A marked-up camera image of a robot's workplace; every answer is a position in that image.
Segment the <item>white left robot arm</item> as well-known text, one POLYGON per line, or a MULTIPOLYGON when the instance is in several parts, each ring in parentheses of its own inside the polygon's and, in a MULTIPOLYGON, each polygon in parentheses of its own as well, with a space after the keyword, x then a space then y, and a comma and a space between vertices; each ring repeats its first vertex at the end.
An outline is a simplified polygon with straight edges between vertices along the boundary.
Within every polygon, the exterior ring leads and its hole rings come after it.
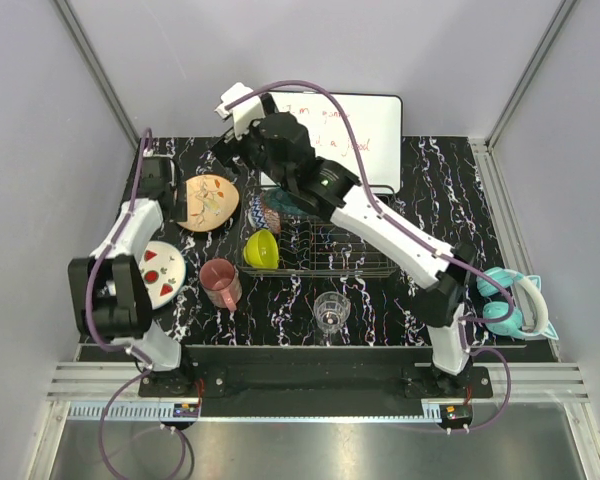
POLYGON ((102 243, 68 265, 77 329, 104 351, 122 351, 161 376, 176 396, 195 386, 180 344, 153 319, 139 264, 154 233, 166 222, 187 218, 186 187, 173 159, 141 153, 130 197, 102 243))

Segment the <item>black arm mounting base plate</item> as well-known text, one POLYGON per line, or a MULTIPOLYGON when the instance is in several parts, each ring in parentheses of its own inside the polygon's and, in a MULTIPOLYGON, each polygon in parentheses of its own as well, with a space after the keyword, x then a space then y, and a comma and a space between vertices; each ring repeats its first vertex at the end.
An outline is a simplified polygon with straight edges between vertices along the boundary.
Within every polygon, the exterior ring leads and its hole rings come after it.
POLYGON ((486 368, 436 373, 429 347, 187 346, 184 370, 141 382, 142 397, 202 395, 206 418, 406 417, 422 401, 494 397, 486 368))

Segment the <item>yellow-green bowl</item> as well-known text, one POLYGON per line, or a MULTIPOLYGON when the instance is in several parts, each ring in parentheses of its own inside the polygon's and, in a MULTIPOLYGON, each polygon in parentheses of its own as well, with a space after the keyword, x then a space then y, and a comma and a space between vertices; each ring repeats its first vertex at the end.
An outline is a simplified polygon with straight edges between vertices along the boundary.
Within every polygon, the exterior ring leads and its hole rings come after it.
POLYGON ((277 269, 279 250, 274 235, 266 229, 252 234, 243 248, 243 258, 253 268, 277 269))

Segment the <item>teal scalloped plate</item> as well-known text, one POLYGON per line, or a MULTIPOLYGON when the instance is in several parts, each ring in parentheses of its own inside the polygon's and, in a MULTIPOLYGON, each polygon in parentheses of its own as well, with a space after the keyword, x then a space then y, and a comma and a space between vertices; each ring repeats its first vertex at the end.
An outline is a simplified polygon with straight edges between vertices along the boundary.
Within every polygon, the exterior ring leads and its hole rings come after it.
POLYGON ((286 216, 308 216, 308 213, 300 209, 290 195, 279 187, 264 189, 261 197, 263 204, 275 212, 286 216))

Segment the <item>orange floral plate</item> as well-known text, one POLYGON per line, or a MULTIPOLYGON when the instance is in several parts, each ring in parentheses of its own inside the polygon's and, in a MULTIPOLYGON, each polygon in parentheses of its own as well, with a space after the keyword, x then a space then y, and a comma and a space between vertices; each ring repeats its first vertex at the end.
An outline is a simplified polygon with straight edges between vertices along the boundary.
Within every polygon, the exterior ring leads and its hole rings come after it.
POLYGON ((187 214, 179 225, 192 232, 209 232, 222 226, 236 211, 240 194, 226 178, 204 174, 186 183, 187 214))

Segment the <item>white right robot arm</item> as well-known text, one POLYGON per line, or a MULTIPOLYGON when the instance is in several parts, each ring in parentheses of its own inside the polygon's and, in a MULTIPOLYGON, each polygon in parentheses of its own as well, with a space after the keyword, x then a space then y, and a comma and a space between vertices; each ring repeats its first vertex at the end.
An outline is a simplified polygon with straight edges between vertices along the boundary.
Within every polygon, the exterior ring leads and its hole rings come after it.
POLYGON ((233 116, 232 127, 213 146, 223 164, 240 157, 270 177, 303 212, 345 229, 371 244, 432 296, 420 320, 433 348, 434 384, 456 396, 470 383, 465 368, 460 315, 475 260, 461 245, 437 240, 388 207, 341 164, 316 155, 307 128, 290 113, 233 116))

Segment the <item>red patterned bowl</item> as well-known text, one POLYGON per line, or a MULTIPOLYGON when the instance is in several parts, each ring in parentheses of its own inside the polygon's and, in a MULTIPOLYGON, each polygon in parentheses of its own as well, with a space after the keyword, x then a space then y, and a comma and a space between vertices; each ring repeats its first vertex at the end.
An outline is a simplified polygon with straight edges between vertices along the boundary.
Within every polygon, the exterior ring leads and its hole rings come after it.
POLYGON ((261 194, 255 195, 249 205, 247 219, 256 230, 268 230, 274 235, 281 233, 280 214, 267 206, 261 194))

